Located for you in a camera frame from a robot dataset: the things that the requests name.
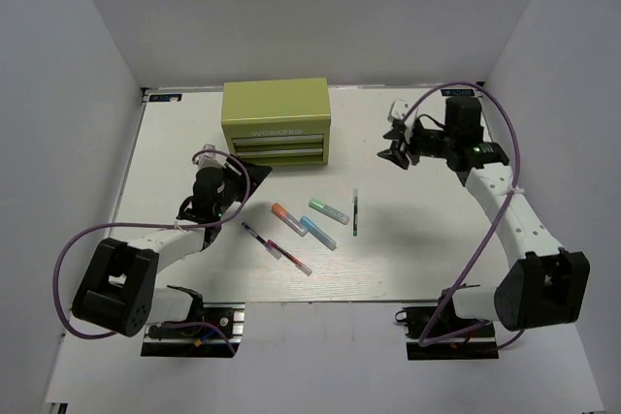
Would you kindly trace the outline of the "green drawer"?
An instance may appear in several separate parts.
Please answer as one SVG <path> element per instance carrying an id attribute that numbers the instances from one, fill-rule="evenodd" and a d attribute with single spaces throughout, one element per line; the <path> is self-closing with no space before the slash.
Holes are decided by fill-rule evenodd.
<path id="1" fill-rule="evenodd" d="M 254 137 L 233 139 L 234 147 L 252 147 L 263 145 L 295 145 L 295 144 L 323 144 L 323 135 L 288 135 L 271 137 Z"/>
<path id="2" fill-rule="evenodd" d="M 248 146 L 236 150 L 238 157 L 243 159 L 260 158 L 292 158 L 292 157 L 323 157 L 321 146 Z"/>

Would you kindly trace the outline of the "green top drawer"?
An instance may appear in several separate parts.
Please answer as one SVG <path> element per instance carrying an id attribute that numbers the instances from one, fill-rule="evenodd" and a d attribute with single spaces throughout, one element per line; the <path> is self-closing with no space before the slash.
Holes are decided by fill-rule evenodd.
<path id="1" fill-rule="evenodd" d="M 254 137 L 233 139 L 234 147 L 252 147 L 263 145 L 295 145 L 295 144 L 323 144 L 323 135 L 288 135 L 271 137 Z"/>

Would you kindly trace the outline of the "orange cap highlighter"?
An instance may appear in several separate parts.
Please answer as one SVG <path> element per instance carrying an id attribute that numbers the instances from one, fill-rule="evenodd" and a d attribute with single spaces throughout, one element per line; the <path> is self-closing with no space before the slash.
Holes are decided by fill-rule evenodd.
<path id="1" fill-rule="evenodd" d="M 304 237 L 308 233 L 308 229 L 280 204 L 272 204 L 271 212 L 298 236 Z"/>

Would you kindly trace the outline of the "purple gel pen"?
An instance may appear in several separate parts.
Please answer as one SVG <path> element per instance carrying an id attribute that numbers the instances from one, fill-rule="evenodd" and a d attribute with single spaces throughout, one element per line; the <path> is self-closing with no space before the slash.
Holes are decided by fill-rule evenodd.
<path id="1" fill-rule="evenodd" d="M 243 228 L 254 238 L 256 239 L 265 249 L 266 251 L 272 255 L 277 260 L 280 259 L 280 252 L 271 246 L 263 237 L 261 237 L 254 229 L 252 229 L 247 223 L 242 223 Z"/>

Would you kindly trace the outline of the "black green gel pen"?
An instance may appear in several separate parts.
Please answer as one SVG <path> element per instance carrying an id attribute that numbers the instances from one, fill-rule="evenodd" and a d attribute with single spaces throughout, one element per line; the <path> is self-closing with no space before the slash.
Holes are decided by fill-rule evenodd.
<path id="1" fill-rule="evenodd" d="M 358 236 L 358 213 L 359 213 L 359 189 L 357 187 L 353 188 L 352 202 L 353 202 L 352 234 L 356 238 Z"/>

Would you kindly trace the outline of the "green cap highlighter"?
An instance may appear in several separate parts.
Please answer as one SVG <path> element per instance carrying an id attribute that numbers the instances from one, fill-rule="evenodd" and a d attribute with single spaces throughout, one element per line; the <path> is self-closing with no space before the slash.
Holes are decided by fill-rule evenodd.
<path id="1" fill-rule="evenodd" d="M 316 198 L 311 198 L 309 200 L 309 207 L 343 225 L 347 225 L 349 222 L 349 216 L 347 214 Z"/>

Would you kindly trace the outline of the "blue cap highlighter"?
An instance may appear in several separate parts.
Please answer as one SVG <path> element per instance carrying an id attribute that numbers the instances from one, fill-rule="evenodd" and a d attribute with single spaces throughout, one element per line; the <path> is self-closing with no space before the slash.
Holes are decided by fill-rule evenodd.
<path id="1" fill-rule="evenodd" d="M 300 223 L 311 233 L 317 240 L 330 250 L 335 250 L 337 243 L 327 233 L 320 229 L 312 220 L 306 216 L 300 218 Z"/>

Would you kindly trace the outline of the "red gel pen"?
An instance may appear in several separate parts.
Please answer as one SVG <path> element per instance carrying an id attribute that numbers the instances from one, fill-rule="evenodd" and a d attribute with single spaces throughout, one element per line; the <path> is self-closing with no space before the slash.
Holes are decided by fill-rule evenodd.
<path id="1" fill-rule="evenodd" d="M 268 240 L 268 244 L 270 246 L 272 246 L 277 252 L 279 252 L 282 256 L 284 256 L 286 259 L 288 259 L 299 271 L 301 271 L 304 275 L 306 276 L 311 276 L 312 275 L 312 270 L 306 266 L 304 263 L 302 263 L 299 259 L 297 259 L 296 257 L 294 257 L 291 253 L 289 253 L 288 251 L 286 251 L 285 249 L 283 249 L 281 246 L 279 246 L 277 243 L 275 243 L 274 241 L 272 241 L 271 239 Z"/>

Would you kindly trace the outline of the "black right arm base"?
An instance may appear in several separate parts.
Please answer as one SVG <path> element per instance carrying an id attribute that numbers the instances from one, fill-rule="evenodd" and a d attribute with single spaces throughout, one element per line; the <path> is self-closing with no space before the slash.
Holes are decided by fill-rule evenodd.
<path id="1" fill-rule="evenodd" d="M 453 314 L 441 317 L 425 340 L 443 340 L 432 345 L 420 346 L 423 330 L 431 320 L 436 307 L 426 303 L 405 306 L 395 315 L 395 323 L 405 330 L 407 359 L 411 362 L 475 361 L 499 358 L 495 329 L 492 324 L 465 333 L 475 320 L 463 320 Z"/>

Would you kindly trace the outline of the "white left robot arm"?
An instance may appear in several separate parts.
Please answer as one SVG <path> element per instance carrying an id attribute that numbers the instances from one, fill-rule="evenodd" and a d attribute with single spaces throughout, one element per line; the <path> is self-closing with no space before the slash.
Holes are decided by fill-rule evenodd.
<path id="1" fill-rule="evenodd" d="M 233 205 L 243 205 L 272 172 L 234 157 L 219 163 L 196 157 L 192 194 L 180 204 L 173 228 L 157 227 L 139 239 L 106 238 L 97 245 L 73 299 L 73 316 L 116 334 L 133 336 L 145 325 L 172 323 L 182 334 L 199 333 L 202 297 L 183 287 L 155 286 L 156 275 L 201 252 L 219 235 Z"/>

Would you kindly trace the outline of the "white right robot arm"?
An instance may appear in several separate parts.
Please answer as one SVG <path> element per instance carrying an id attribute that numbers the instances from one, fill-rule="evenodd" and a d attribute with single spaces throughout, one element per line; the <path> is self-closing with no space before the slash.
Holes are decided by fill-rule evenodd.
<path id="1" fill-rule="evenodd" d="M 447 98 L 444 120 L 435 128 L 425 127 L 420 114 L 407 122 L 412 112 L 402 100 L 391 105 L 391 128 L 384 136 L 390 145 L 378 157 L 403 170 L 423 158 L 444 160 L 479 203 L 508 262 L 507 275 L 496 286 L 461 283 L 456 290 L 443 290 L 421 337 L 431 337 L 437 325 L 457 336 L 482 323 L 499 322 L 515 332 L 575 322 L 590 264 L 549 233 L 515 185 L 514 162 L 484 138 L 480 101 Z"/>

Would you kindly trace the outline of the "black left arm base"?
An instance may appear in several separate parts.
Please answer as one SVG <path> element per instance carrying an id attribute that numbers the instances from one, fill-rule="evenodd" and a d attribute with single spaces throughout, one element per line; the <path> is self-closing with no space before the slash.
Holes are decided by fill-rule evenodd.
<path id="1" fill-rule="evenodd" d="M 146 327 L 141 356 L 158 358 L 232 359 L 243 339 L 243 303 L 205 303 L 191 321 L 205 325 Z"/>

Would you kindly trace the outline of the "green metal drawer toolbox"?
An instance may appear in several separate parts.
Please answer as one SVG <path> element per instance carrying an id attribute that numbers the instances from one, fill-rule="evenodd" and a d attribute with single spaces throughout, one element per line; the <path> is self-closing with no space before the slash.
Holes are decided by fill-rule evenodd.
<path id="1" fill-rule="evenodd" d="M 221 128 L 229 151 L 244 161 L 268 166 L 326 165 L 329 160 L 331 105 L 325 78 L 227 82 L 223 87 Z M 238 138 L 323 135 L 323 144 L 263 145 L 321 146 L 323 157 L 238 157 Z"/>

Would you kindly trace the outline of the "blue right corner label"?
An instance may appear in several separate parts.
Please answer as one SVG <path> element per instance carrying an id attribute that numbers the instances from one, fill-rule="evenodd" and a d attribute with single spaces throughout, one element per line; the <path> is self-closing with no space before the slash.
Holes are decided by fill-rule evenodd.
<path id="1" fill-rule="evenodd" d="M 474 97 L 475 92 L 471 88 L 443 88 L 441 90 L 441 95 L 443 97 Z"/>

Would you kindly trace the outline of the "blue corner label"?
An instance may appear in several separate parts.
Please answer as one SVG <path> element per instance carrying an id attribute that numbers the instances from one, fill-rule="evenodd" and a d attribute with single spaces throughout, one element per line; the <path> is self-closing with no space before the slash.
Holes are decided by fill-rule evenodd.
<path id="1" fill-rule="evenodd" d="M 156 103 L 180 102 L 181 99 L 182 99 L 182 95 L 180 93 L 151 94 L 148 96 L 149 102 L 156 102 Z"/>
<path id="2" fill-rule="evenodd" d="M 475 92 L 471 88 L 443 88 L 441 90 L 441 95 L 443 97 L 474 97 Z"/>

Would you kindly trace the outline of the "blue left corner label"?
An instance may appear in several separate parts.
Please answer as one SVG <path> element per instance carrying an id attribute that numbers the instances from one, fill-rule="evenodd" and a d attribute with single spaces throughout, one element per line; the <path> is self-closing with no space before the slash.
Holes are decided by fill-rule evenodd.
<path id="1" fill-rule="evenodd" d="M 148 96 L 149 102 L 156 102 L 156 103 L 180 102 L 181 99 L 182 99 L 182 95 L 180 93 L 151 94 Z"/>

